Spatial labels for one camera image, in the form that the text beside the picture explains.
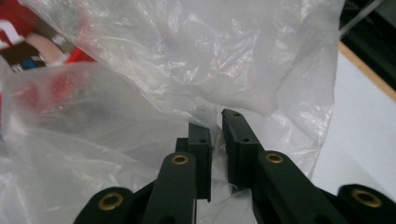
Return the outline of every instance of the transparent plastic wrap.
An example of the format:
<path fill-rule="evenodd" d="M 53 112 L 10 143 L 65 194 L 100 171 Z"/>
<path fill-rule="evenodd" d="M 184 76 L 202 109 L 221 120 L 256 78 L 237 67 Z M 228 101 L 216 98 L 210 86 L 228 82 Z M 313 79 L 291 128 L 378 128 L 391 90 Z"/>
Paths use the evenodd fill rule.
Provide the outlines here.
<path fill-rule="evenodd" d="M 333 105 L 344 0 L 21 0 L 156 108 L 243 108 L 310 176 Z"/>
<path fill-rule="evenodd" d="M 54 102 L 48 93 L 60 86 L 49 80 L 57 76 L 74 86 Z M 124 76 L 96 63 L 10 76 L 5 92 L 0 223 L 73 223 L 101 189 L 138 191 L 156 178 L 163 158 L 175 151 L 177 138 L 188 136 L 189 121 L 212 127 L 216 146 L 213 203 L 199 202 L 199 220 L 212 223 L 236 208 L 246 210 L 240 218 L 247 223 L 254 220 L 249 190 L 231 196 L 224 141 L 211 104 L 187 117 L 161 113 Z"/>
<path fill-rule="evenodd" d="M 9 76 L 0 223 L 72 223 L 100 189 L 142 188 L 188 121 L 215 137 L 212 203 L 198 203 L 197 222 L 255 223 L 250 191 L 230 195 L 226 182 L 224 106 L 246 115 L 265 149 L 312 174 L 332 113 L 343 0 L 21 2 L 110 70 Z"/>

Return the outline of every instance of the clear plastic bag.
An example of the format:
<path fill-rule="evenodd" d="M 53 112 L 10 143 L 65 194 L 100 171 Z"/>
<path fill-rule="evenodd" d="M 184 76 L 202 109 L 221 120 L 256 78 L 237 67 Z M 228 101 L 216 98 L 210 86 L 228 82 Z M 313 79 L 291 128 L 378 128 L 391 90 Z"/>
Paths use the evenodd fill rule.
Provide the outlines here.
<path fill-rule="evenodd" d="M 198 223 L 254 223 L 249 190 L 230 195 L 225 181 L 224 106 L 312 173 L 332 113 L 342 0 L 21 1 L 112 71 L 75 64 L 6 81 L 12 169 L 0 177 L 15 185 L 0 184 L 0 208 L 23 216 L 0 212 L 1 223 L 71 223 L 100 189 L 142 188 L 188 121 L 216 137 L 213 203 L 199 202 Z"/>
<path fill-rule="evenodd" d="M 1 223 L 72 223 L 101 189 L 138 191 L 156 178 L 163 158 L 175 151 L 177 138 L 187 137 L 189 121 L 212 127 L 216 145 L 214 205 L 200 203 L 202 218 L 223 200 L 236 197 L 246 201 L 238 207 L 248 204 L 249 197 L 230 198 L 224 141 L 210 103 L 188 116 L 161 113 L 124 76 L 97 63 L 9 76 L 5 93 Z M 10 197 L 10 192 L 20 197 Z M 18 212 L 8 212 L 12 204 Z"/>

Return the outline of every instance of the plastic wrinkle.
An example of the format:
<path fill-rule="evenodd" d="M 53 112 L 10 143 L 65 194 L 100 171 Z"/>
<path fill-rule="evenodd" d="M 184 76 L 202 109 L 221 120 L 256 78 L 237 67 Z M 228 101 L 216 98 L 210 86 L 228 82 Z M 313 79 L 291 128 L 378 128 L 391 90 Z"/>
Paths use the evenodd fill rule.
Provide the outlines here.
<path fill-rule="evenodd" d="M 232 195 L 226 181 L 224 107 L 312 174 L 343 0 L 20 2 L 98 63 L 0 69 L 0 223 L 73 223 L 97 191 L 141 189 L 188 122 L 210 128 L 215 148 L 197 223 L 256 223 L 250 190 Z"/>

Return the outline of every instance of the metal grommet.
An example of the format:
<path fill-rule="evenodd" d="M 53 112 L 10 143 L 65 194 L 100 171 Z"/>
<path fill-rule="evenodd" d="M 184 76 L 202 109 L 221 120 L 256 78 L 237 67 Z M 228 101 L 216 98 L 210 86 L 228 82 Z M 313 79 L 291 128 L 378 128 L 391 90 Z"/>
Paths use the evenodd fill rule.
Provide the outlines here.
<path fill-rule="evenodd" d="M 283 157 L 278 154 L 270 153 L 265 156 L 265 159 L 272 163 L 281 163 L 283 162 Z"/>
<path fill-rule="evenodd" d="M 382 206 L 382 201 L 377 196 L 375 196 L 372 192 L 369 192 L 364 189 L 353 189 L 352 197 L 366 206 L 377 208 Z"/>
<path fill-rule="evenodd" d="M 186 164 L 189 161 L 189 158 L 183 155 L 176 155 L 172 158 L 172 163 L 176 165 Z"/>
<path fill-rule="evenodd" d="M 106 200 L 109 198 L 115 198 L 115 202 L 111 202 L 111 203 L 106 203 Z M 104 211 L 110 211 L 115 209 L 116 207 L 120 206 L 120 204 L 122 204 L 123 201 L 123 197 L 122 195 L 120 195 L 117 192 L 111 192 L 106 194 L 100 201 L 99 201 L 99 208 L 104 210 Z"/>

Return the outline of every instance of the white surface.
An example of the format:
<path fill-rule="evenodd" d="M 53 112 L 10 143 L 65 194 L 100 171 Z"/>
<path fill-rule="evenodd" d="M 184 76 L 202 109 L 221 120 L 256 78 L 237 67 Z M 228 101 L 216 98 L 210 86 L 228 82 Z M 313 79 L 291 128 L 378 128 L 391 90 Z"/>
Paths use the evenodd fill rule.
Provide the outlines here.
<path fill-rule="evenodd" d="M 362 184 L 396 201 L 396 104 L 339 54 L 335 105 L 312 178 L 336 194 Z"/>

